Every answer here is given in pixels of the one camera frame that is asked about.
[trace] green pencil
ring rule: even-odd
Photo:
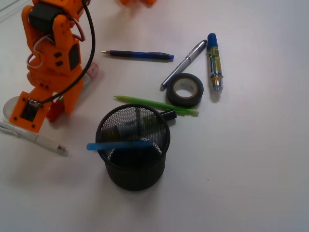
[[[175,110],[176,113],[178,114],[198,116],[198,111],[194,109],[188,109],[188,108],[183,108],[183,107],[179,107],[179,106],[175,106],[171,104],[165,104],[161,102],[149,101],[145,99],[133,98],[133,97],[127,97],[127,96],[114,96],[114,97],[117,98],[117,100],[121,102],[144,104],[144,105],[151,106],[155,109]]]

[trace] mesh pencil holder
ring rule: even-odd
[[[96,134],[96,143],[138,140],[151,140],[153,145],[98,151],[112,181],[132,191],[152,186],[164,171],[170,143],[165,119],[145,105],[122,105],[102,119]]]

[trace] black pen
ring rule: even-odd
[[[173,60],[174,56],[162,52],[129,52],[129,51],[102,51],[102,53],[114,57]]]

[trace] blue cap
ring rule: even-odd
[[[208,47],[217,47],[218,46],[216,34],[214,34],[214,33],[209,34],[207,39],[208,39]]]

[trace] black cable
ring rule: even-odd
[[[96,49],[95,29],[94,29],[94,26],[93,26],[92,18],[91,18],[91,15],[90,15],[87,3],[86,3],[85,0],[82,0],[82,3],[83,3],[83,7],[85,9],[85,12],[86,12],[86,15],[87,15],[87,18],[88,18],[88,21],[89,21],[89,25],[90,25],[90,30],[91,30],[92,45],[91,45],[91,53],[90,53],[89,60],[88,60],[88,62],[86,64],[85,68],[83,69],[82,73],[76,78],[75,81],[72,82],[72,84],[70,84],[68,87],[66,87],[60,93],[57,93],[54,96],[45,99],[44,101],[38,101],[39,104],[45,104],[47,102],[51,102],[51,101],[55,100],[56,98],[62,96],[66,92],[68,92],[71,88],[73,88],[83,78],[83,76],[86,74],[86,72],[88,71],[88,69],[89,69],[89,67],[90,67],[90,65],[92,63],[93,57],[95,55],[95,49]]]

